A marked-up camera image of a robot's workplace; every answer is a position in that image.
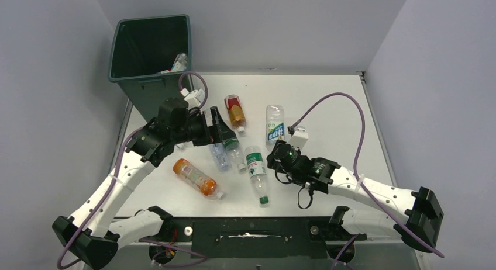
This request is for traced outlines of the dark green label bottle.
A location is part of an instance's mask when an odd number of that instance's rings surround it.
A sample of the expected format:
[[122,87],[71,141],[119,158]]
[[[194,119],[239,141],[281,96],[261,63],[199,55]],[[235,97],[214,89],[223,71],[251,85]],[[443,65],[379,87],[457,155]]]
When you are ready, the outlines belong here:
[[239,173],[244,173],[247,170],[245,157],[240,142],[237,138],[231,138],[223,141],[223,146],[233,164]]

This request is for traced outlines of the green label green cap bottle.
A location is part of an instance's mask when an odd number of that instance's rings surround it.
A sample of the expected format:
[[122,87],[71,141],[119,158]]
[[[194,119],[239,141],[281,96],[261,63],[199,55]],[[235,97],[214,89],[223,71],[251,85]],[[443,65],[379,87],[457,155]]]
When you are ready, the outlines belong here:
[[245,149],[245,157],[252,188],[260,205],[269,204],[267,169],[258,146],[249,146]]

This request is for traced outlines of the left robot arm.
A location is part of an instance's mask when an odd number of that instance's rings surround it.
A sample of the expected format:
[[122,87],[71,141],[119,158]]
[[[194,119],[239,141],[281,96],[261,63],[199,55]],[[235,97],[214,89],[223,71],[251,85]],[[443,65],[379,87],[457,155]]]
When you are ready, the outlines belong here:
[[125,138],[113,170],[85,203],[71,215],[55,219],[52,228],[63,253],[72,253],[77,262],[92,269],[102,269],[120,248],[158,235],[170,215],[157,206],[120,221],[115,216],[177,144],[190,142],[199,147],[234,137],[236,133],[217,107],[203,111],[190,108],[183,99],[166,99],[156,117]]

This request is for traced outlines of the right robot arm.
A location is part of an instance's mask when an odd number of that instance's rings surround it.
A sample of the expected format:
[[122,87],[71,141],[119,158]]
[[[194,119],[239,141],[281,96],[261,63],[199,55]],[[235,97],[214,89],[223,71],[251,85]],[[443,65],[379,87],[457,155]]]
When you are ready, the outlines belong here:
[[276,142],[267,157],[268,167],[286,174],[289,184],[296,184],[312,196],[315,191],[342,196],[375,209],[375,212],[336,208],[329,231],[334,238],[348,234],[378,234],[400,238],[418,251],[435,253],[444,212],[434,191],[397,188],[356,174],[326,158],[309,158],[292,145]]

